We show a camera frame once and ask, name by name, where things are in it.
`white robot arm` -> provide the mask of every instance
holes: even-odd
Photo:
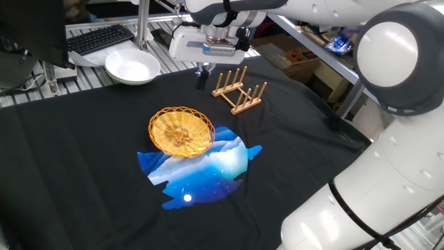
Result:
[[[196,63],[239,64],[245,51],[237,47],[239,28],[252,28],[267,13],[326,26],[358,26],[390,7],[413,0],[176,0],[201,28],[181,26],[170,54]]]
[[[366,23],[354,52],[359,79],[399,117],[284,220],[279,250],[350,250],[374,239],[400,249],[383,235],[444,195],[444,1],[412,2],[185,0],[202,26],[178,28],[171,55],[179,60],[240,63],[243,52],[229,48],[239,27],[265,18],[259,10],[328,26]]]

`black tablecloth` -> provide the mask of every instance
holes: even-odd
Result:
[[[219,73],[237,68],[221,65],[205,91],[189,70],[0,110],[1,222],[24,249],[275,249],[282,220],[369,141],[264,59],[244,65],[245,89],[268,86],[262,104],[237,116],[211,95]],[[142,172],[137,152],[156,151],[149,120],[171,106],[263,147],[226,198],[162,208],[164,187]]]

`woven basket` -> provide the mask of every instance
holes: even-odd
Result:
[[[158,149],[179,158],[193,158],[205,153],[215,137],[209,119],[186,107],[162,109],[151,118],[148,132]]]

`black cable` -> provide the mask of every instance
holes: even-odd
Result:
[[[2,89],[3,91],[8,91],[8,90],[18,90],[19,88],[22,88],[22,87],[26,84],[27,81],[29,81],[29,80],[35,80],[35,78],[37,78],[38,76],[41,76],[41,75],[43,75],[43,73],[41,73],[41,74],[37,74],[37,75],[34,75],[34,76],[32,76],[32,77],[26,79],[26,80],[24,81],[24,83],[20,85],[20,87],[16,87],[15,89],[6,89],[6,88],[3,88],[3,87],[0,87],[0,89]]]
[[[0,92],[0,97],[4,97],[4,96],[6,96],[6,95],[12,95],[12,94],[26,94],[26,93],[29,93],[29,92],[33,92],[34,90],[38,90],[38,89],[40,89],[43,85],[45,85],[46,84],[46,79],[43,79],[43,81],[42,81],[42,84],[40,84],[39,86],[37,86],[37,87],[33,87],[33,88],[31,88],[31,89],[29,89],[29,90],[20,90],[19,88],[15,88],[15,89],[13,89],[13,90],[4,90],[4,91],[2,91],[2,92]]]

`keyboard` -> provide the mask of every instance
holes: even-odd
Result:
[[[116,24],[69,38],[67,40],[68,51],[75,51],[84,56],[133,38],[134,34],[122,25]]]

